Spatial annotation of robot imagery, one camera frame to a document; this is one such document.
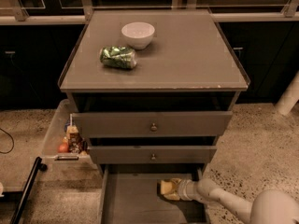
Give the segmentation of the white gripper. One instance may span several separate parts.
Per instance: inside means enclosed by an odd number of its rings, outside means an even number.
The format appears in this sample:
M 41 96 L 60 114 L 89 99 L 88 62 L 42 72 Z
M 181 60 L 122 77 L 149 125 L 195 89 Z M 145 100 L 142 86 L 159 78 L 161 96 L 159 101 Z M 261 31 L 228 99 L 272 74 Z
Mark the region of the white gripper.
M 164 184 L 173 188 L 178 185 L 178 193 L 164 194 L 164 197 L 170 201 L 179 201 L 180 198 L 183 201 L 196 201 L 199 197 L 197 191 L 197 182 L 190 179 L 171 178 L 166 180 Z

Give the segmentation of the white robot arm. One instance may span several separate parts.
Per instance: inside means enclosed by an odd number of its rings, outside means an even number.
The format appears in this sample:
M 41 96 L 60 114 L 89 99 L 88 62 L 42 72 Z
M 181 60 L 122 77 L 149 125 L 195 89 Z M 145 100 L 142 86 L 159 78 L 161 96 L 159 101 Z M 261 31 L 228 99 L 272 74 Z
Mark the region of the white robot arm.
M 171 201 L 219 203 L 244 224 L 299 224 L 299 203 L 275 189 L 262 191 L 251 203 L 209 178 L 199 181 L 172 178 L 161 181 L 160 192 Z

